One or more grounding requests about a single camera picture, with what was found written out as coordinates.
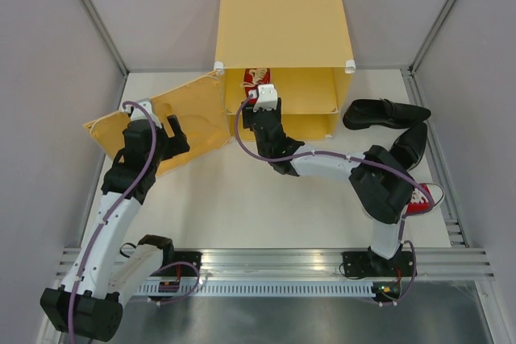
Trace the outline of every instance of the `table surface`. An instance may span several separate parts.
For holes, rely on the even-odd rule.
[[[163,93],[201,73],[131,73],[122,101]],[[398,70],[357,71],[343,111],[357,98],[409,102]],[[403,131],[372,126],[350,131],[339,124],[332,139],[309,142],[341,152],[390,148]],[[247,143],[256,151],[254,143]],[[101,176],[110,168],[106,158]],[[424,158],[410,173],[431,182]],[[100,201],[99,181],[89,214],[92,225]],[[372,221],[364,215],[350,184],[321,177],[282,176],[246,155],[233,139],[158,178],[124,242],[145,234],[169,237],[178,248],[353,248],[368,247]],[[450,247],[441,209],[407,220],[405,239],[416,247]]]

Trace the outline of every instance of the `robotic arm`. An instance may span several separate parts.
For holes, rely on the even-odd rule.
[[[357,161],[335,157],[330,151],[318,151],[286,135],[281,125],[281,99],[274,85],[258,85],[249,90],[248,103],[242,109],[243,128],[256,137],[258,154],[276,170],[292,176],[324,176],[349,181],[365,211],[373,219],[372,259],[392,259],[400,250],[402,214],[414,187],[405,180]],[[304,156],[286,160],[288,156]],[[350,154],[355,160],[384,164],[410,177],[409,173],[383,147]]]
[[[69,302],[76,282],[78,288],[73,309],[74,331],[80,336],[106,342],[118,329],[123,307],[136,289],[153,272],[173,261],[174,247],[171,239],[146,235],[138,242],[134,254],[117,272],[112,273],[123,237],[144,203],[148,190],[156,181],[160,162],[189,151],[186,136],[175,116],[168,117],[174,133],[169,138],[162,123],[152,112],[152,103],[143,100],[139,104],[150,115],[156,129],[156,148],[152,162],[143,178],[116,206],[109,221],[105,222],[106,212],[120,200],[143,170],[152,147],[152,128],[146,116],[136,109],[126,110],[131,122],[123,131],[125,146],[115,156],[101,188],[102,198],[95,223],[104,225],[102,232],[95,235],[98,229],[92,227],[85,240],[85,247],[81,249],[73,268],[66,274],[60,287],[46,288],[40,299],[49,320],[61,332],[69,331]],[[96,240],[90,247],[92,238]],[[85,255],[85,268],[79,274]]]

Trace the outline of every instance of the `yellow box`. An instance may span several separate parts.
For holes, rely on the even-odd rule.
[[[219,71],[151,98],[168,135],[166,118],[175,114],[190,145],[190,152],[162,162],[158,176],[234,135],[246,68],[271,68],[288,136],[331,135],[351,82],[346,68],[354,70],[342,0],[221,0],[215,61]],[[84,127],[113,159],[128,123],[127,114],[114,112]],[[254,140],[241,123],[240,129],[243,139]]]
[[[215,61],[225,72],[231,132],[245,69],[271,68],[288,136],[324,139],[351,82],[346,66],[354,65],[342,0],[221,0]]]

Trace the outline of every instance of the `red and white sneaker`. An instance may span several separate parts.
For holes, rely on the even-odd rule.
[[[243,75],[242,86],[245,88],[245,95],[248,96],[251,90],[256,90],[258,85],[271,83],[271,69],[270,68],[246,68]],[[256,103],[257,98],[249,100],[250,103]]]
[[[431,195],[432,199],[434,199],[435,207],[443,203],[443,187],[436,183],[421,183],[421,186]],[[418,189],[414,189],[412,192],[412,199],[410,199],[410,203],[406,209],[406,215],[410,216],[412,213],[426,211],[429,208],[430,202],[427,197],[425,197]]]

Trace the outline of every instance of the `box flap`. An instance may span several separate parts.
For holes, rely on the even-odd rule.
[[[345,67],[342,0],[221,0],[215,60],[224,68]]]
[[[173,136],[166,118],[175,114],[190,145],[189,152],[163,161],[158,168],[158,176],[229,141],[230,132],[223,107],[220,80],[214,76],[214,72],[151,97],[151,101],[154,112],[164,124],[167,134]],[[123,148],[122,131],[129,121],[127,114],[118,111],[88,122],[84,128],[113,159],[119,149]]]

